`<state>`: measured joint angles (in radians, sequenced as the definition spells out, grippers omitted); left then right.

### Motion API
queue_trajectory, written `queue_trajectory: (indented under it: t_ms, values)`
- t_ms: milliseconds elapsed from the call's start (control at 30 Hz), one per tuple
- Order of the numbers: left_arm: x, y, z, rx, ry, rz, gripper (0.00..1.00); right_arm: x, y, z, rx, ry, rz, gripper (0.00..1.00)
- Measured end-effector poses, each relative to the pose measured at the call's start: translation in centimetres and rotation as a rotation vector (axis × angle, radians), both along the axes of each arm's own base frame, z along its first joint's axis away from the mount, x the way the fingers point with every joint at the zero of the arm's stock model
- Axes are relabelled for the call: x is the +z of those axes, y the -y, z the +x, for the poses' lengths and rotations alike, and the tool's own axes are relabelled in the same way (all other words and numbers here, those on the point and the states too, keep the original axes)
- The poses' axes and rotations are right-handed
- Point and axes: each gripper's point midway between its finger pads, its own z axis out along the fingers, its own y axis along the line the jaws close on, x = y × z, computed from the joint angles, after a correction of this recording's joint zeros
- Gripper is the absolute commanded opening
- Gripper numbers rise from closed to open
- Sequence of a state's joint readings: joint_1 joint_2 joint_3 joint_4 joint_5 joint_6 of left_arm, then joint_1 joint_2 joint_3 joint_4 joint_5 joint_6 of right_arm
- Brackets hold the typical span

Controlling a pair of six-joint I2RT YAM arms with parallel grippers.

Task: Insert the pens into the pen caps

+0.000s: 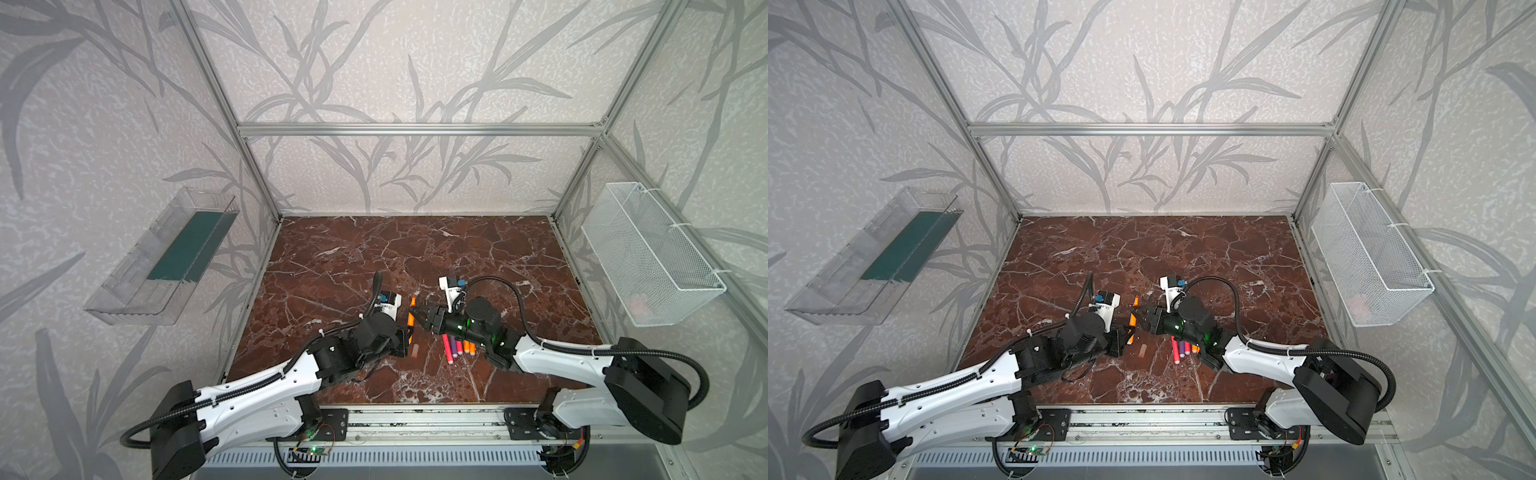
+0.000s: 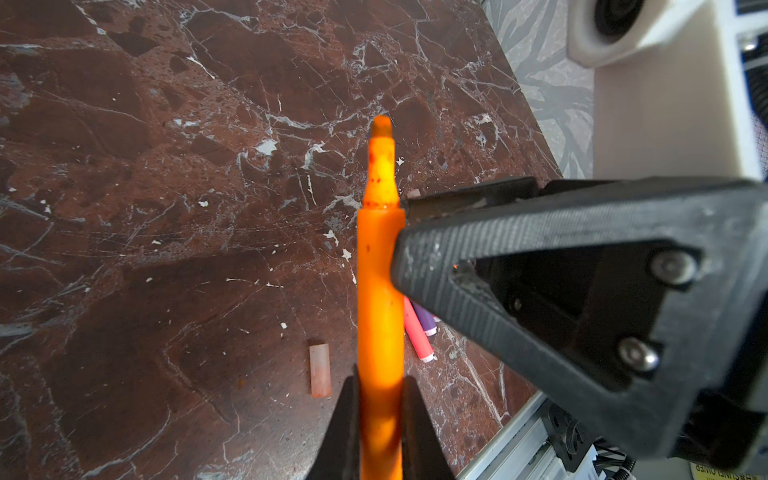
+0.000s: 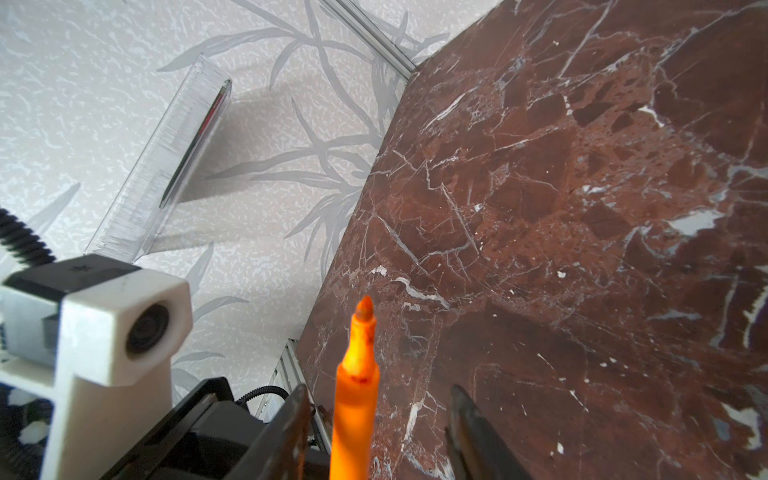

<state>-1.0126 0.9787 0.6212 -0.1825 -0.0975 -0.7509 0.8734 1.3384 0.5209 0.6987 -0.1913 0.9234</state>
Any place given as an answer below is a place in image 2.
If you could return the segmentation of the orange highlighter pen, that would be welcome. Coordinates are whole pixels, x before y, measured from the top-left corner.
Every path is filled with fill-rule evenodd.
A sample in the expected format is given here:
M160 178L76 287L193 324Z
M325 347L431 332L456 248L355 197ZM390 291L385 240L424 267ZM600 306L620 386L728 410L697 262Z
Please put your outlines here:
M362 479L401 479L404 302L390 268L404 228L395 181L391 120L377 116L368 142L367 180L357 215L358 372Z

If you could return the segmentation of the purple highlighter pen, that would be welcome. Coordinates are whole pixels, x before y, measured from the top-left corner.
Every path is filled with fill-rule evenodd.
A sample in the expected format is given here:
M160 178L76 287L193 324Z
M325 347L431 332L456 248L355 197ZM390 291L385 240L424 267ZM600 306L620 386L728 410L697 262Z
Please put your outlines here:
M435 316L414 301L411 301L411 305L420 322L420 325L424 333L428 337L434 336L438 331L437 321L435 319Z

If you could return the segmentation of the pink highlighter pen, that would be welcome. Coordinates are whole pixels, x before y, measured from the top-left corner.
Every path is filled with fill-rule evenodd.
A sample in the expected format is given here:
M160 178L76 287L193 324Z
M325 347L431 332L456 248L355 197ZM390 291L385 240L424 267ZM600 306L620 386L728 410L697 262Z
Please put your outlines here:
M424 363L434 361L436 359L434 350L408 298L404 298L404 324L417 357Z

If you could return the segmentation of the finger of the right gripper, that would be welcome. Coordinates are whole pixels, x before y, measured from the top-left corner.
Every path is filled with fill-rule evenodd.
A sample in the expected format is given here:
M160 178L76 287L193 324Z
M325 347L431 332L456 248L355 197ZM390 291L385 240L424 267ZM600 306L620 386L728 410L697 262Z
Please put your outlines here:
M394 286L639 459L767 467L767 186L654 177L407 225Z
M465 211L514 204L520 201L605 184L605 180L556 179L540 186L534 177L511 177L454 190L406 199L406 224L444 218Z

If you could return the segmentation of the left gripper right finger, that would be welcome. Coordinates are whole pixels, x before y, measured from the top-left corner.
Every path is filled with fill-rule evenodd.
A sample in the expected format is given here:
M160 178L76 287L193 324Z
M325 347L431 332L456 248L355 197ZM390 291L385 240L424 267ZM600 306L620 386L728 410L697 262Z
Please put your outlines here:
M403 478L454 479L417 381L412 376L404 378L401 414Z

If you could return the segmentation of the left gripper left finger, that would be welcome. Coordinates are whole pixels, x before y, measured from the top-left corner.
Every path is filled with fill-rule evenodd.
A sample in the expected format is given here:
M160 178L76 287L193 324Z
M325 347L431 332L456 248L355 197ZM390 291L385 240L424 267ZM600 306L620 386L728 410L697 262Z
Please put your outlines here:
M344 381L306 480L360 478L360 385L357 367Z

